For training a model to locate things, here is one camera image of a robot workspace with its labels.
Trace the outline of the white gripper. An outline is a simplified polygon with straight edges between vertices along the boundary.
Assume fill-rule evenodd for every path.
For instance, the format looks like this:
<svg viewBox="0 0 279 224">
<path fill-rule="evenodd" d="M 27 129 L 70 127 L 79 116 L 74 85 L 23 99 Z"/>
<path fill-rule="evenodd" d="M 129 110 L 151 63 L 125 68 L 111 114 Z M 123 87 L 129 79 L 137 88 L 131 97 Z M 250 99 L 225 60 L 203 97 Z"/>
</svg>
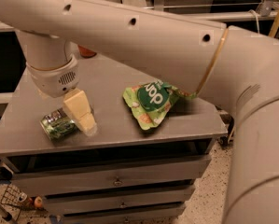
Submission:
<svg viewBox="0 0 279 224">
<path fill-rule="evenodd" d="M 83 90 L 76 88 L 79 82 L 79 67 L 74 54 L 70 56 L 66 65 L 54 70 L 41 71 L 30 65 L 27 65 L 27 69 L 41 92 L 52 98 L 64 95 L 63 111 L 80 131 L 87 136 L 96 133 L 97 124 L 91 113 L 87 95 Z"/>
</svg>

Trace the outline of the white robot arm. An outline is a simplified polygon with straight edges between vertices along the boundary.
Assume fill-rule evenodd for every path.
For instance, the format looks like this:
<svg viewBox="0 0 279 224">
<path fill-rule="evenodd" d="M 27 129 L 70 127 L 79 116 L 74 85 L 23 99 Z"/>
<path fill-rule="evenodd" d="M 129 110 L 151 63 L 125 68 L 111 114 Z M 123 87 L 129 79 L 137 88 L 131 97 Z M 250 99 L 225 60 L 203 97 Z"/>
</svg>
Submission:
<svg viewBox="0 0 279 224">
<path fill-rule="evenodd" d="M 214 21 L 103 0 L 0 0 L 0 21 L 93 49 L 229 112 L 223 224 L 279 224 L 279 42 Z"/>
</svg>

